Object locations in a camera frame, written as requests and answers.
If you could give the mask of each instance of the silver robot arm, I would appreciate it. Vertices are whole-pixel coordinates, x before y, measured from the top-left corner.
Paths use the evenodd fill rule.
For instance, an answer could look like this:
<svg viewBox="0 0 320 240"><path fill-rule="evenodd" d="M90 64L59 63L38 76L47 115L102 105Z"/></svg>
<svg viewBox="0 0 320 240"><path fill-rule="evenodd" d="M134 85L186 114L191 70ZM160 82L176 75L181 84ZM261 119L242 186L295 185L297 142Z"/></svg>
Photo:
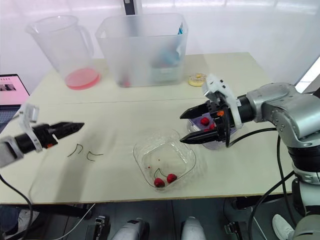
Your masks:
<svg viewBox="0 0 320 240"><path fill-rule="evenodd" d="M209 100L187 109L180 118L193 119L209 112L216 128L190 133L180 141L187 144L227 143L230 127L239 129L250 121L271 122L293 161L296 175L292 183L294 206L302 216L307 216L299 222L295 240L320 239L320 99L298 93L288 83L267 84L236 98L228 85L212 74L202 89Z"/></svg>

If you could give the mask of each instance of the plastic tray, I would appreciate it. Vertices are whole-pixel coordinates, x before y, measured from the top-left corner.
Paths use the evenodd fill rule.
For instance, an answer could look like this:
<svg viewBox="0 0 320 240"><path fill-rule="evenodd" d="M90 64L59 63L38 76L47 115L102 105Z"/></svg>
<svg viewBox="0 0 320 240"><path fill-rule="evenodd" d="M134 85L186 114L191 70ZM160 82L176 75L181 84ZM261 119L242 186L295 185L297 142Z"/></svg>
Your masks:
<svg viewBox="0 0 320 240"><path fill-rule="evenodd" d="M135 161L146 182L156 190L163 191L175 186L196 165L195 153L179 140L180 136L174 130L157 130L134 146ZM168 174L175 174L177 180L168 183ZM165 186L156 187L156 178L161 178Z"/></svg>

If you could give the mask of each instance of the pink laptop screen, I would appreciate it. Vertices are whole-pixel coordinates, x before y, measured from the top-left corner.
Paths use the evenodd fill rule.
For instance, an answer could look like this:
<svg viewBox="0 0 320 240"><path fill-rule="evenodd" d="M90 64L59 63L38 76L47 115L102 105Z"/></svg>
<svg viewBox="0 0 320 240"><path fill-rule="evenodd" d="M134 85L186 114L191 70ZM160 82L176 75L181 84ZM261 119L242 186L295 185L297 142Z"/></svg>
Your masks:
<svg viewBox="0 0 320 240"><path fill-rule="evenodd" d="M0 105L22 105L28 97L18 75L0 75Z"/></svg>

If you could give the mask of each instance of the clear plastic container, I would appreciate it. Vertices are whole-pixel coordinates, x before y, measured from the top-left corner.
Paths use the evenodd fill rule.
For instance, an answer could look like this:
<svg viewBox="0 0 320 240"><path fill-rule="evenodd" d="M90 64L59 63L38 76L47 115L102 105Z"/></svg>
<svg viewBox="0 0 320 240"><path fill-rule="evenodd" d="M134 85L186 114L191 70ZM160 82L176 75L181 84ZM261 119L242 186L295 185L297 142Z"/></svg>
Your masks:
<svg viewBox="0 0 320 240"><path fill-rule="evenodd" d="M52 66L74 90L95 85L100 74L93 66L94 47L88 31L75 16L53 16L30 23L31 34Z"/></svg>
<svg viewBox="0 0 320 240"><path fill-rule="evenodd" d="M183 78L188 28L180 14L112 16L95 36L119 86L176 84Z"/></svg>
<svg viewBox="0 0 320 240"><path fill-rule="evenodd" d="M207 126L202 125L201 124L201 119L202 118L208 118L209 119L209 124ZM187 122L187 126L186 128L188 129L189 133L194 133L200 130L205 130L205 129L210 129L210 125L215 125L215 121L212 119L212 117L210 116L210 113L205 113L202 116L193 118L193 119L189 119L189 121ZM233 136L233 134L236 132L237 130L232 127L231 131L230 131L230 137ZM205 148L210 149L210 150L217 150L223 146L226 145L225 142L223 141L210 141L210 142L206 142L202 144Z"/></svg>
<svg viewBox="0 0 320 240"><path fill-rule="evenodd" d="M172 129L153 131L133 148L133 156L146 182L156 190L163 191L182 183L196 165L196 155ZM177 180L168 183L167 176L175 174ZM155 179L161 178L165 186L156 187Z"/></svg>

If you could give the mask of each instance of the person's foot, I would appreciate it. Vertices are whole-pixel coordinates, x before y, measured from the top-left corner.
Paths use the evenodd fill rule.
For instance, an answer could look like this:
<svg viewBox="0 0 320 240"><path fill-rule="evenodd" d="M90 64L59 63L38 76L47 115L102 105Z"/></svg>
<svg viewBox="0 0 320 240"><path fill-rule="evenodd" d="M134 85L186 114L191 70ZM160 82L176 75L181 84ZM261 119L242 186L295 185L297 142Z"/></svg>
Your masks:
<svg viewBox="0 0 320 240"><path fill-rule="evenodd" d="M37 212L37 211L33 212L32 223L37 219L38 215L39 215L39 212ZM11 235L6 235L4 237L4 239L5 240L9 239L9 238L25 231L28 227L29 218L30 218L30 211L22 209L20 211L19 217L18 217L18 230L17 230L17 232L15 232L14 234L11 234Z"/></svg>
<svg viewBox="0 0 320 240"><path fill-rule="evenodd" d="M272 227L275 235L280 240L288 240L289 237L292 237L293 233L295 232L290 224L279 214L273 216Z"/></svg>

